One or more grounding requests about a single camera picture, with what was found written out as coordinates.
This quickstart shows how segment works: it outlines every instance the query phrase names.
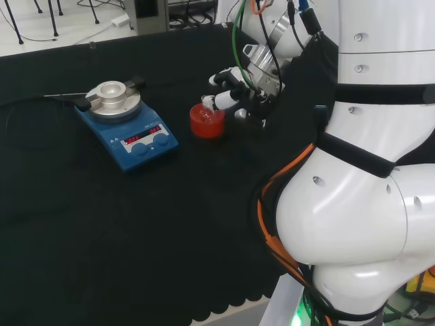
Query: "black tablecloth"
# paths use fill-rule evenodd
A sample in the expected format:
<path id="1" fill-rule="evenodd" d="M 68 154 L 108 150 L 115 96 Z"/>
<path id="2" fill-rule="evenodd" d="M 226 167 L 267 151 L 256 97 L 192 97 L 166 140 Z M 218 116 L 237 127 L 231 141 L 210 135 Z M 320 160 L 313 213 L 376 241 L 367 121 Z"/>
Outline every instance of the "black tablecloth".
<path id="1" fill-rule="evenodd" d="M 0 108 L 0 325 L 189 325 L 271 295 L 282 270 L 252 232 L 249 199 L 311 141 L 311 109 L 334 88 L 296 60 L 263 135 L 197 141 L 189 110 L 231 66 L 220 27 L 0 59 L 0 103 L 142 75 L 143 101 L 179 141 L 125 174 L 71 108 Z"/>

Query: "chair leg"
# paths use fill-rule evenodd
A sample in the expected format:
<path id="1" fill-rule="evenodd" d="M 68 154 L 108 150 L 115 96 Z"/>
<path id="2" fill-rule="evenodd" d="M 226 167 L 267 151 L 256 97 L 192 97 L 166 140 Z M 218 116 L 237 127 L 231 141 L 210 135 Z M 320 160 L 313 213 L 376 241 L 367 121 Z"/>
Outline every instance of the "chair leg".
<path id="1" fill-rule="evenodd" d="M 7 2 L 7 0 L 5 0 L 5 3 L 6 3 L 6 8 L 7 8 L 8 12 L 9 12 L 9 16 L 10 16 L 10 18 L 12 20 L 12 24 L 14 25 L 16 36 L 18 37 L 18 43 L 19 44 L 24 44 L 24 42 L 21 39 L 20 32 L 18 31 L 18 27 L 16 26 L 14 15 L 12 15 L 11 7 L 9 6 L 9 3 Z"/>
<path id="2" fill-rule="evenodd" d="M 57 33 L 57 30 L 56 30 L 56 22 L 54 21 L 54 14 L 53 14 L 52 0 L 48 0 L 48 8 L 50 9 L 50 16 L 52 17 L 52 24 L 53 24 L 54 36 L 58 37 L 59 34 Z"/>
<path id="3" fill-rule="evenodd" d="M 38 14 L 42 14 L 42 10 L 38 5 L 38 1 L 36 1 L 36 0 L 35 0 L 35 5 L 36 5 L 36 8 L 38 8 Z"/>
<path id="4" fill-rule="evenodd" d="M 62 8 L 60 7 L 60 0 L 57 0 L 57 8 L 59 8 L 59 16 L 63 16 Z"/>
<path id="5" fill-rule="evenodd" d="M 95 14 L 95 10 L 94 10 L 94 5 L 92 4 L 92 1 L 89 0 L 89 4 L 90 4 L 90 8 L 92 9 L 92 12 L 94 13 L 94 17 L 95 17 L 95 24 L 99 24 L 99 20 L 97 19 L 97 15 Z"/>

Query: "red led display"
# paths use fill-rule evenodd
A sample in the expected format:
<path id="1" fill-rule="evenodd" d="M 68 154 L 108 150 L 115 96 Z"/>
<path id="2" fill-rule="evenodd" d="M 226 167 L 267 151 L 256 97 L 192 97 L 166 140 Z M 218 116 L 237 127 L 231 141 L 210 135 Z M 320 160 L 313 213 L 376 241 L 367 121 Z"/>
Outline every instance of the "red led display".
<path id="1" fill-rule="evenodd" d="M 134 143 L 135 141 L 138 141 L 139 139 L 142 139 L 143 137 L 149 136 L 150 134 L 154 134 L 155 132 L 158 132 L 161 130 L 162 130 L 162 128 L 160 126 L 155 126 L 153 128 L 147 129 L 139 134 L 136 134 L 135 136 L 124 139 L 124 142 L 126 145 L 128 145 L 128 144 Z"/>

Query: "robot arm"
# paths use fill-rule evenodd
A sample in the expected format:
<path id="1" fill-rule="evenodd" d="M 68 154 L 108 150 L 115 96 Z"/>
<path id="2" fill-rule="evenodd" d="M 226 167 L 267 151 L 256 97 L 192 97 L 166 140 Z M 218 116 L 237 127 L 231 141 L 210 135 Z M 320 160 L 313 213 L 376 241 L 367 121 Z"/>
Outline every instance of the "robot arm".
<path id="1" fill-rule="evenodd" d="M 270 5 L 264 11 L 262 18 L 279 68 L 283 68 L 291 62 L 293 57 L 300 56 L 302 53 L 301 46 L 294 38 L 291 23 L 294 24 L 302 43 L 308 43 L 311 36 L 307 33 L 302 18 L 296 14 L 296 11 L 291 13 L 292 19 L 290 19 L 288 16 L 288 3 L 286 1 L 275 0 L 272 3 L 273 5 Z M 234 20 L 237 11 L 238 8 L 235 8 L 230 13 L 232 20 Z M 246 45 L 242 53 L 250 61 L 246 74 L 249 75 L 254 87 L 260 91 L 255 93 L 249 89 L 238 67 L 229 68 L 212 76 L 209 84 L 211 86 L 218 86 L 223 83 L 224 86 L 230 89 L 216 96 L 204 96 L 203 104 L 215 110 L 239 107 L 239 110 L 236 111 L 236 117 L 245 118 L 247 115 L 252 115 L 264 119 L 271 103 L 280 92 L 278 69 L 273 60 L 271 50 L 267 46 L 266 37 L 264 36 L 258 16 L 254 15 L 248 7 L 244 11 L 242 31 L 259 41 L 258 45 Z M 241 84 L 247 88 L 247 92 L 242 94 L 240 92 Z"/>
<path id="2" fill-rule="evenodd" d="M 435 1 L 419 0 L 412 7 L 408 0 L 339 0 L 339 5 L 338 84 L 352 91 L 337 99 L 326 134 L 397 162 L 435 130 L 435 101 L 425 96 L 426 86 L 435 84 Z M 280 65 L 299 56 L 287 1 L 274 0 L 263 19 Z M 295 28 L 307 43 L 310 36 L 299 14 Z M 249 9 L 243 32 L 260 43 L 243 49 L 250 59 L 248 73 L 266 98 L 274 97 L 276 66 L 258 17 Z M 422 96 L 411 94 L 416 89 Z M 214 99 L 225 103 L 221 96 Z M 254 97 L 251 90 L 249 97 Z M 232 99 L 215 109 L 239 104 Z M 313 285 L 335 309 L 372 314 L 435 264 L 434 197 L 434 164 L 399 166 L 379 177 L 316 148 L 281 194 L 277 229 L 292 257 L 315 265 Z"/>

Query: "red cup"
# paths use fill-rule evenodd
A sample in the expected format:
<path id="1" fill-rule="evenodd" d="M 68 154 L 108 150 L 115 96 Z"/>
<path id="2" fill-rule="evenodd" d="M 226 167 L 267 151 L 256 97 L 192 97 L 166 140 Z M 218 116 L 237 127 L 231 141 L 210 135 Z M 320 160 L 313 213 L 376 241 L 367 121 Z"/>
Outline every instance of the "red cup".
<path id="1" fill-rule="evenodd" d="M 210 110 L 203 104 L 197 104 L 190 110 L 190 129 L 200 138 L 218 138 L 224 133 L 224 117 L 223 111 Z"/>

